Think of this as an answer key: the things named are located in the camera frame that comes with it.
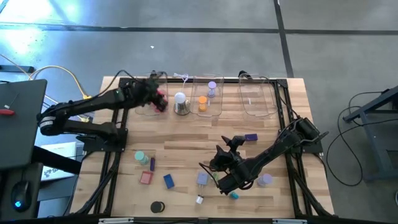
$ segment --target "transparent bin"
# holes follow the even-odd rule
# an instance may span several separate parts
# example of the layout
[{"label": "transparent bin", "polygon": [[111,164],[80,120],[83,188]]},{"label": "transparent bin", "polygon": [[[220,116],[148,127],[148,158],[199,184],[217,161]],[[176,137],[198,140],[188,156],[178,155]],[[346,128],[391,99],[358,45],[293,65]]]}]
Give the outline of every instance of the transparent bin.
[{"label": "transparent bin", "polygon": [[258,73],[239,76],[239,93],[247,119],[268,119],[277,112],[275,91],[269,77]]},{"label": "transparent bin", "polygon": [[[143,78],[149,78],[153,77],[157,79],[157,84],[159,84],[158,90],[165,95],[165,99],[169,102],[169,89],[167,85],[167,73],[166,72],[155,72],[152,71],[150,73],[144,73],[135,76],[135,78],[138,79],[143,79]],[[136,108],[136,113],[139,115],[145,115],[145,116],[158,116],[161,114],[168,114],[168,109],[169,106],[166,108],[166,110],[161,113],[156,110],[155,106],[153,104],[150,105],[145,105],[145,106],[139,106]]]},{"label": "transparent bin", "polygon": [[224,77],[204,74],[192,81],[190,111],[201,117],[219,116],[223,107]]}]

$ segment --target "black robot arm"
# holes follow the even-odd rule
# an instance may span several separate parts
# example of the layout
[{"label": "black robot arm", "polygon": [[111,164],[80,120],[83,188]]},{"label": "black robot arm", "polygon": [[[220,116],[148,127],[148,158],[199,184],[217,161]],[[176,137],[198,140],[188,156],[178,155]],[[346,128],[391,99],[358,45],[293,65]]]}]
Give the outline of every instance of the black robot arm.
[{"label": "black robot arm", "polygon": [[230,140],[222,136],[231,149],[225,152],[217,146],[216,156],[210,161],[209,168],[216,172],[229,171],[225,177],[218,181],[218,188],[222,194],[228,195],[237,188],[247,190],[258,178],[262,168],[276,157],[294,147],[313,144],[321,140],[326,134],[320,134],[307,118],[297,118],[280,132],[272,146],[258,156],[247,159],[243,159],[237,151],[237,147],[244,143],[244,137],[235,136]]},{"label": "black robot arm", "polygon": [[145,80],[132,78],[125,85],[102,95],[53,105],[42,114],[38,114],[37,122],[41,133],[47,136],[77,133],[98,136],[104,141],[118,140],[120,131],[114,123],[90,124],[72,121],[69,118],[102,109],[130,109],[151,103],[163,112],[167,107],[167,101],[164,95],[158,92],[158,87],[153,77]]}]

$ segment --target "computer mouse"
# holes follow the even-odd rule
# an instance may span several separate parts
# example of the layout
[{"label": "computer mouse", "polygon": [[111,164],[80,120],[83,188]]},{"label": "computer mouse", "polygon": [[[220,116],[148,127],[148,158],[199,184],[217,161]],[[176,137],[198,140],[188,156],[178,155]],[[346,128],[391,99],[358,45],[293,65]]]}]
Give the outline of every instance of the computer mouse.
[{"label": "computer mouse", "polygon": [[26,180],[16,183],[11,190],[12,207],[18,211],[26,211],[32,203],[32,195],[30,192],[30,184]]}]

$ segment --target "gray floor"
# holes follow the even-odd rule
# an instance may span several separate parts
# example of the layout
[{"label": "gray floor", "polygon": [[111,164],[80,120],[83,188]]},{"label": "gray floor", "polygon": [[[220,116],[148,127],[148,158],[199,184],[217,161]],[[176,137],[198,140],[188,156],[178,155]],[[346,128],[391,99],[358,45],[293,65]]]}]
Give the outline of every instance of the gray floor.
[{"label": "gray floor", "polygon": [[[271,0],[34,2],[9,1],[0,21],[118,27],[278,28]],[[286,29],[398,29],[397,1],[280,0],[280,6]],[[287,45],[294,77],[305,80],[315,124],[322,131],[330,131],[323,141],[324,150],[337,134],[338,113],[347,107],[354,94],[383,91],[398,84],[396,35],[287,35]],[[270,77],[287,76],[279,34],[0,30],[0,52],[21,65],[67,67],[91,95],[98,92],[103,76],[122,68],[132,73],[165,70],[235,77],[240,70],[247,70]],[[47,70],[40,77],[49,81],[47,94],[58,101],[81,97],[73,80],[63,72]],[[0,79],[25,77],[1,73]],[[360,96],[353,104],[361,105],[372,97]],[[343,129],[351,126],[341,125]],[[73,136],[38,136],[36,143],[71,139]],[[347,140],[364,172],[375,172],[364,131],[357,129],[347,134]],[[332,149],[331,168],[343,181],[355,182],[359,169],[354,157],[340,140]],[[345,187],[329,175],[328,182],[337,215],[398,221],[393,198],[398,190],[397,180]],[[52,210],[52,203],[65,204],[66,200],[46,202],[40,207],[40,216],[60,214],[59,210]]]}]

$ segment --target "butcher block tabletop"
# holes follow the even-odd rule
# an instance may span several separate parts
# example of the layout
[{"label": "butcher block tabletop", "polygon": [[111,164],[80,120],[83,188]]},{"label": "butcher block tabletop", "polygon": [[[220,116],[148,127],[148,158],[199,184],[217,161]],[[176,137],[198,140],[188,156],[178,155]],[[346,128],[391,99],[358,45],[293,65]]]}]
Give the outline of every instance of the butcher block tabletop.
[{"label": "butcher block tabletop", "polygon": [[[101,91],[110,84],[112,78],[104,77]],[[117,88],[118,83],[117,78],[110,89]],[[288,78],[287,83],[293,109],[301,117],[312,120],[304,80]],[[181,91],[181,87],[181,83],[168,84],[169,105],[174,104],[174,94]],[[218,117],[203,118],[192,113],[180,116],[171,109],[162,116],[146,116],[137,114],[134,109],[129,110],[126,124],[129,133],[119,166],[111,212],[113,217],[294,217],[285,156],[278,157],[262,169],[261,174],[273,177],[271,184],[260,187],[255,182],[249,190],[237,189],[237,200],[221,195],[210,178],[203,189],[197,185],[198,173],[204,172],[198,163],[208,164],[216,153],[217,144],[225,151],[229,150],[221,135],[232,138],[235,135],[257,133],[257,141],[246,141],[238,148],[242,158],[258,155],[271,146],[277,137],[280,129],[277,113],[264,119],[247,119],[238,89],[237,83],[224,84],[222,113]],[[186,83],[183,91],[188,99],[191,90],[192,84]],[[94,123],[110,122],[112,114],[111,110],[97,111]],[[155,171],[150,185],[140,183],[142,171],[149,171],[149,163],[140,165],[134,158],[136,151],[155,157]],[[98,186],[103,158],[104,152],[94,152],[83,161],[71,212],[81,208]],[[304,154],[302,159],[309,189],[322,206],[333,213],[322,163],[313,154]],[[163,178],[167,174],[172,176],[175,184],[171,189],[167,189]],[[297,188],[300,208],[304,212],[302,193]],[[104,190],[101,211],[106,205],[108,189],[109,184]],[[201,205],[195,201],[198,194],[204,196]],[[165,204],[163,212],[151,212],[150,205],[155,201]]]}]

